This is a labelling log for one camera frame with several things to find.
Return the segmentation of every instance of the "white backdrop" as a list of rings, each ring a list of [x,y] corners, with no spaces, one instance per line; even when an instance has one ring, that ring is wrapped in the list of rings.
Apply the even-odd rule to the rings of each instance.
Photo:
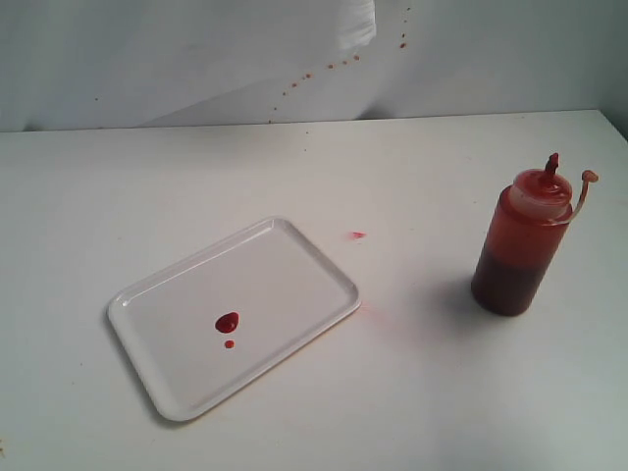
[[[0,130],[600,107],[626,123],[624,0],[377,0],[356,54],[368,4],[5,0]]]

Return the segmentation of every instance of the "red liquid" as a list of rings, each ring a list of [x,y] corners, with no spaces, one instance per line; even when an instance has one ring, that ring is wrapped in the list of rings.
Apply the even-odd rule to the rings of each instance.
[[[515,211],[501,192],[471,291],[485,308],[516,316],[530,306],[568,224],[536,221]],[[571,207],[563,215],[568,218]]]
[[[239,314],[230,312],[216,321],[216,330],[223,334],[228,334],[236,329],[238,322]]]

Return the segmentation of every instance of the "red squeeze bottle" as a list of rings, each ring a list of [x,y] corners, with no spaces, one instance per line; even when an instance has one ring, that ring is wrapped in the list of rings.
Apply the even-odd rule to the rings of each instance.
[[[522,172],[499,196],[471,291],[483,307],[501,316],[528,309],[589,183],[598,181],[590,170],[582,174],[573,210],[571,185],[557,168],[558,154],[552,154],[544,170]]]

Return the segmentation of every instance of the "table surface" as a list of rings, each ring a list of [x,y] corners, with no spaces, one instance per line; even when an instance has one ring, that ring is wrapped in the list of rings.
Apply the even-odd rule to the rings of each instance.
[[[531,309],[493,316],[468,286],[497,196],[554,151],[601,180]],[[108,301],[269,215],[363,307],[160,419]],[[0,222],[2,471],[628,465],[628,145],[599,112],[0,134]]]

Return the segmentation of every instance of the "white wall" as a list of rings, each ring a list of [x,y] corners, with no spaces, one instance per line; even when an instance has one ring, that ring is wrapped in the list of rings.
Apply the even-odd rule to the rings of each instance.
[[[289,74],[262,78],[204,101],[194,100],[191,106],[143,125],[279,123],[604,107],[618,125],[628,126],[628,54],[624,50],[628,41],[622,28],[627,3],[377,0],[378,35],[359,51],[359,61],[351,59],[345,66],[333,58],[337,65],[332,70],[322,61],[311,67],[301,64]],[[108,10],[107,15],[115,12]],[[43,18],[41,26],[45,27]],[[169,21],[167,17],[156,20],[164,25]],[[59,25],[63,22],[63,18],[57,19]],[[107,48],[107,41],[115,39],[116,47],[124,49],[125,40],[129,40],[107,34],[107,30],[93,34],[85,42],[90,49],[81,51],[85,57]],[[402,42],[407,47],[399,48]],[[16,45],[9,47],[15,50]],[[0,49],[4,55],[8,50],[6,44]],[[140,57],[132,59],[141,62]],[[117,74],[132,75],[132,61],[129,64],[129,70]],[[30,65],[24,74],[38,74],[46,67],[45,61]],[[241,73],[246,71],[246,64],[242,64]],[[306,73],[314,77],[300,80]],[[235,78],[239,75],[239,71],[234,72]],[[37,106],[28,108],[20,120],[26,124],[24,127],[115,127],[118,125],[111,117],[116,114],[120,123],[124,122],[123,116],[130,111],[125,107],[131,106],[124,103],[117,104],[113,111],[109,108],[107,122],[99,121],[99,109],[106,105],[103,100],[90,104],[87,111],[83,108],[80,116],[73,116],[72,107],[63,113],[51,113],[50,107],[47,112],[38,109],[49,102],[42,100],[42,95],[54,95],[55,83],[64,79],[81,83],[93,77],[69,62],[55,82],[38,90]],[[24,80],[28,76],[13,74],[11,80],[0,82],[0,104],[14,92],[12,88],[23,86]],[[298,87],[291,88],[294,82]],[[0,117],[3,129],[12,128],[6,118],[2,120]]]

